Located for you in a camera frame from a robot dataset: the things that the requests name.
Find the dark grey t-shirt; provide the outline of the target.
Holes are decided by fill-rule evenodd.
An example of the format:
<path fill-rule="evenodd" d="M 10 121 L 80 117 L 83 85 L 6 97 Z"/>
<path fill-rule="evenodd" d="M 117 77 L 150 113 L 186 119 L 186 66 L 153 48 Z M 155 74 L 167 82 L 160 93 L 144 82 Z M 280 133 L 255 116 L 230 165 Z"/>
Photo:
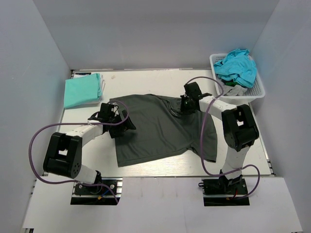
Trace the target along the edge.
<path fill-rule="evenodd" d="M 189 150 L 216 162 L 217 132 L 211 115 L 197 111 L 183 115 L 181 99 L 153 94 L 128 95 L 111 99 L 120 101 L 121 110 L 129 110 L 136 127 L 115 139 L 119 167 L 181 155 Z"/>

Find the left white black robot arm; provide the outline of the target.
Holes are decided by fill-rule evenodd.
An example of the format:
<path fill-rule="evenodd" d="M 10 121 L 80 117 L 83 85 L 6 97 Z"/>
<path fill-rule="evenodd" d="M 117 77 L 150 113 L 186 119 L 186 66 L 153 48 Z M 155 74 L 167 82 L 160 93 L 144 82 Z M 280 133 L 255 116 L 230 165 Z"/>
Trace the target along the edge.
<path fill-rule="evenodd" d="M 53 133 L 46 152 L 43 169 L 45 172 L 71 178 L 86 183 L 86 188 L 93 194 L 102 190 L 101 173 L 82 164 L 83 147 L 105 132 L 111 138 L 124 135 L 127 130 L 135 130 L 128 112 L 102 110 L 89 117 L 87 125 L 67 133 Z"/>

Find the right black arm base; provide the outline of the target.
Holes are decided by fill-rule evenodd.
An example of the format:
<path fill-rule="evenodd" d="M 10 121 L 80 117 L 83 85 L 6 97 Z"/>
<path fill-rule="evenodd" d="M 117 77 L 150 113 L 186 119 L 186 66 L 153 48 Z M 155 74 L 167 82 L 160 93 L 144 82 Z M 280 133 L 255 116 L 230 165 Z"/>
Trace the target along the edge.
<path fill-rule="evenodd" d="M 248 194 L 245 179 L 239 183 L 227 186 L 222 177 L 218 179 L 203 179 L 198 183 L 203 191 L 205 207 L 220 206 L 249 206 L 249 197 L 242 198 Z"/>

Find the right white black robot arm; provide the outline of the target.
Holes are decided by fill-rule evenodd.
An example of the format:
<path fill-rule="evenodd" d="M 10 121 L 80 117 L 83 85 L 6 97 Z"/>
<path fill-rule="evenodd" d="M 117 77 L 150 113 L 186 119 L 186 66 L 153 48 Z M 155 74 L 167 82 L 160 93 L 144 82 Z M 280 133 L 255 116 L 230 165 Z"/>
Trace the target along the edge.
<path fill-rule="evenodd" d="M 219 181 L 219 187 L 224 193 L 232 193 L 237 188 L 234 178 L 242 174 L 246 154 L 259 137 L 249 105 L 229 104 L 208 94 L 197 97 L 184 94 L 181 96 L 180 110 L 182 114 L 204 112 L 222 121 L 224 139 L 228 146 L 225 163 L 220 174 L 207 174 L 213 177 L 227 176 Z"/>

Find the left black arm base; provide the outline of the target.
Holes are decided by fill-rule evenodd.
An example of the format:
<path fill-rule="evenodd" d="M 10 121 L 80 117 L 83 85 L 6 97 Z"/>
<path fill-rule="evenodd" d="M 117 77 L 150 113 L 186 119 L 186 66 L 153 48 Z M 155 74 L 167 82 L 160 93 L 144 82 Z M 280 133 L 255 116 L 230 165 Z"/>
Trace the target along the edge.
<path fill-rule="evenodd" d="M 116 199 L 119 201 L 122 192 L 122 178 L 102 178 L 102 183 L 107 185 Z M 116 206 L 117 202 L 107 187 L 89 187 L 75 184 L 71 195 L 71 205 L 94 205 L 94 206 Z"/>

